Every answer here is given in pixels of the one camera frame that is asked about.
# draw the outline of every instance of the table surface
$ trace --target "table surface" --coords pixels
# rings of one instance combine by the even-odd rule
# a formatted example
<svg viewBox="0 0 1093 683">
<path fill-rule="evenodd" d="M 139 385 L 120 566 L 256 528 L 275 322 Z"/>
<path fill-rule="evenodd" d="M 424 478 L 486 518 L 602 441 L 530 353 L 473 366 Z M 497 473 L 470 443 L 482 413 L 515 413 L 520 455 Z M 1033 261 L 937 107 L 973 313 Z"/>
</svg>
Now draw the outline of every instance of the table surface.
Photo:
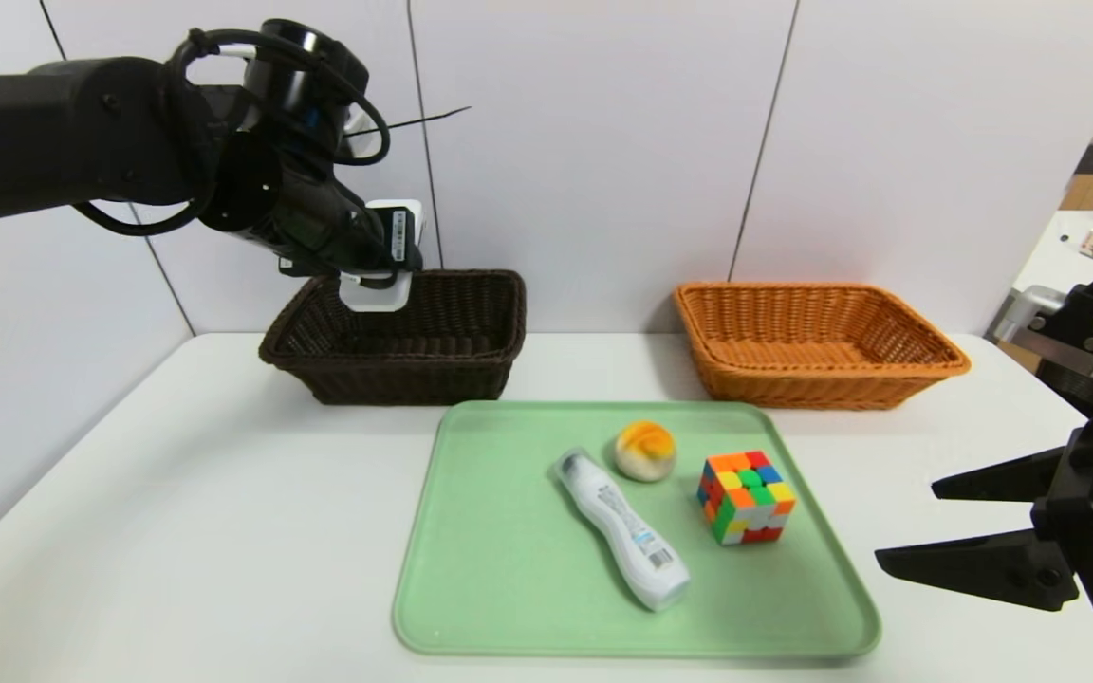
<svg viewBox="0 0 1093 683">
<path fill-rule="evenodd" d="M 1048 221 L 1036 249 L 1019 271 L 1014 291 L 1026 290 L 1033 284 L 1070 291 L 1076 284 L 1093 281 L 1093 259 L 1079 251 L 1092 227 L 1093 212 L 1054 213 L 1054 220 Z"/>
<path fill-rule="evenodd" d="M 0 680 L 1093 680 L 1084 598 L 1042 613 L 891 579 L 872 550 L 1027 527 L 933 479 L 1049 449 L 1082 416 L 983 339 L 888 412 L 771 411 L 858 566 L 880 647 L 835 666 L 428 658 L 390 613 L 443 408 L 321 407 L 191 339 L 0 522 Z M 534 334 L 505 399 L 703 399 L 684 338 Z"/>
</svg>

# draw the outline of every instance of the colorful cube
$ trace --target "colorful cube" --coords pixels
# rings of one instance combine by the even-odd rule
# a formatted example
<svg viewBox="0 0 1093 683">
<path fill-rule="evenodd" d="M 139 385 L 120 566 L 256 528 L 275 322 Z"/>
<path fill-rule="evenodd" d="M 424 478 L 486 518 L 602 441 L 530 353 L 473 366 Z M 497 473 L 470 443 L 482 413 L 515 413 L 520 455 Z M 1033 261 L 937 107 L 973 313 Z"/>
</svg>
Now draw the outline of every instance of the colorful cube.
<svg viewBox="0 0 1093 683">
<path fill-rule="evenodd" d="M 698 505 L 724 545 L 777 541 L 795 509 L 795 493 L 762 450 L 707 458 Z"/>
</svg>

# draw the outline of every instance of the label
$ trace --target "label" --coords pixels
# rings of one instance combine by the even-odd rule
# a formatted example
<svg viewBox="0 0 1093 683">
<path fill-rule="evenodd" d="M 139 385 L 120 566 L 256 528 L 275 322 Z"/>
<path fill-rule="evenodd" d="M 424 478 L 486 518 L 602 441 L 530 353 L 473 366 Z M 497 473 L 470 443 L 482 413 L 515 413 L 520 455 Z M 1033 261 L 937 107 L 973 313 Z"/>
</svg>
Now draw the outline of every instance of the label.
<svg viewBox="0 0 1093 683">
<path fill-rule="evenodd" d="M 391 259 L 402 261 L 407 255 L 407 212 L 391 215 Z"/>
<path fill-rule="evenodd" d="M 633 514 L 626 507 L 626 501 L 623 499 L 619 490 L 611 487 L 611 485 L 603 485 L 598 488 L 598 501 L 604 503 L 604 506 L 610 508 L 613 514 L 619 515 L 619 519 L 623 520 L 626 527 L 626 532 L 630 533 L 630 540 L 634 542 L 638 552 L 644 553 L 654 569 L 660 569 L 672 562 L 672 553 L 669 553 L 665 544 L 660 543 L 656 533 L 651 533 L 644 520 L 638 519 L 638 515 Z"/>
</svg>

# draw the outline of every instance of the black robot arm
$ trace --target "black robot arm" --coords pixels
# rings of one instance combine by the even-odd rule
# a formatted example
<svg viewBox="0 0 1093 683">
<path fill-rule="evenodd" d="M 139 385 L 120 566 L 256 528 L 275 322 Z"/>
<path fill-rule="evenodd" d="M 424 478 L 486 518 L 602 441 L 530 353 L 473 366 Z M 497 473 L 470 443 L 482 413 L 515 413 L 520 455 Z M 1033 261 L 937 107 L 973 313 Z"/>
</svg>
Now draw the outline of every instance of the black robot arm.
<svg viewBox="0 0 1093 683">
<path fill-rule="evenodd" d="M 226 45 L 250 47 L 243 86 L 188 83 L 188 64 Z M 390 148 L 368 79 L 342 44 L 285 19 L 259 33 L 195 30 L 166 63 L 118 57 L 0 75 L 0 217 L 69 204 L 131 236 L 200 220 L 305 275 L 345 271 L 385 288 L 422 268 L 420 251 L 334 178 L 336 164 L 377 163 Z M 380 134 L 367 158 L 342 142 L 353 104 Z M 138 226 L 94 199 L 188 205 Z"/>
</svg>

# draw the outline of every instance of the plastic tray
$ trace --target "plastic tray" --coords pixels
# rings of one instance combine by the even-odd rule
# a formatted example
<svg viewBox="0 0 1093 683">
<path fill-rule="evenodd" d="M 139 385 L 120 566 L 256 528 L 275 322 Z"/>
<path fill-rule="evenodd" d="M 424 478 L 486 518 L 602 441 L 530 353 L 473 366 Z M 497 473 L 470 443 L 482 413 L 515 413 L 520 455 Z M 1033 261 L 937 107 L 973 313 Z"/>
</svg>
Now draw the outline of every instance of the plastic tray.
<svg viewBox="0 0 1093 683">
<path fill-rule="evenodd" d="M 636 420 L 677 438 L 656 484 L 615 475 L 690 567 L 684 600 L 635 600 L 602 537 L 551 475 L 572 446 L 613 470 Z M 799 498 L 780 540 L 721 547 L 694 497 L 704 458 L 764 449 Z M 437 432 L 399 592 L 408 648 L 455 656 L 846 658 L 871 650 L 880 615 L 771 421 L 741 403 L 519 403 L 451 408 Z"/>
</svg>

